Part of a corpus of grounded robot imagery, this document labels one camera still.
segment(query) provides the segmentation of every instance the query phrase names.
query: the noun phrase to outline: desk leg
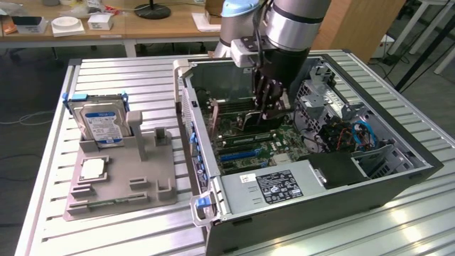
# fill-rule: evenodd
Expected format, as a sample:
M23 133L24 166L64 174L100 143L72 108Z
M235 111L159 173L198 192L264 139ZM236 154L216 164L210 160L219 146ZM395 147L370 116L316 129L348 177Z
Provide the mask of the desk leg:
M419 50L422 44L424 43L424 41L427 40L431 32L434 31L436 25L439 24L442 18L446 16L448 10L452 8L452 3L447 4L447 6L443 8L443 10L440 11L440 13L438 14L435 20L431 22L428 28L426 29L426 31L423 32L422 36L419 37L419 40L415 42L415 45L412 46L412 49L410 51L410 54L415 54L416 51Z
M127 39L124 42L123 42L123 45L126 46L126 52L127 52L127 57L128 58L135 58L138 57L136 55L136 40L134 39Z
M398 39L396 39L396 41L395 41L395 43L394 43L394 45L392 45L392 47L391 47L391 49L388 51L390 55L392 55L396 52L402 42L404 41L407 35L410 34L410 31L414 28L415 23L420 19L422 14L424 13L424 11L428 8L428 6L430 6L430 4L427 2L422 2L422 5L420 5L418 11L415 12L415 14L414 14L408 24L406 25L406 28L403 29L402 34L399 35L399 37L398 37Z
M435 69L435 71L434 71L435 74L440 74L440 72L447 67L448 63L452 61L454 58L455 58L455 47L454 47L452 51L448 53L448 55L444 58L444 60L442 61L442 63L439 64L438 68Z

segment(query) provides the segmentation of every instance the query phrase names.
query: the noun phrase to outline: orange object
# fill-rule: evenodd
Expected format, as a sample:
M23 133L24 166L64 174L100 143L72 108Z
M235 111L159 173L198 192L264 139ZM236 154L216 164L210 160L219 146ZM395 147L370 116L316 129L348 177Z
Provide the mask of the orange object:
M4 24L1 28L7 35L17 31L16 25L12 22Z

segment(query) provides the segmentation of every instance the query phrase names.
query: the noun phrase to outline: white label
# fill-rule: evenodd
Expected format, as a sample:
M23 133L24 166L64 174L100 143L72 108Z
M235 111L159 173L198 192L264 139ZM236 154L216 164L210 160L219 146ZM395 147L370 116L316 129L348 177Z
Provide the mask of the white label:
M100 35L100 38L120 38L122 35Z
M255 181L255 180L256 180L256 173L250 173L250 174L246 174L246 175L240 175L242 183L247 183L247 182L251 182L251 181Z
M116 120L113 112L87 113L85 118L95 141L100 143L116 143L122 141L120 127L113 123Z

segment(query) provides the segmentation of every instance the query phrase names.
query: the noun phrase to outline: paper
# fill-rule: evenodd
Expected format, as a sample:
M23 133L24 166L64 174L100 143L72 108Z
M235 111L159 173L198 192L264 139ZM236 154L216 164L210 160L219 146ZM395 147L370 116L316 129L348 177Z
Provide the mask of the paper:
M222 25L210 24L203 13L192 13L191 15L194 23L196 24L198 30L200 32L220 31Z

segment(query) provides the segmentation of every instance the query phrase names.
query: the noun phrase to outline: hard drive label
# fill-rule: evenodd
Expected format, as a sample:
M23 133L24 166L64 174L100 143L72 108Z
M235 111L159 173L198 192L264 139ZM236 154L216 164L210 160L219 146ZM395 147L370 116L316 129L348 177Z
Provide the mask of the hard drive label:
M99 143L118 143L122 141L120 127L113 123L116 120L115 112L87 113L85 118L93 139Z

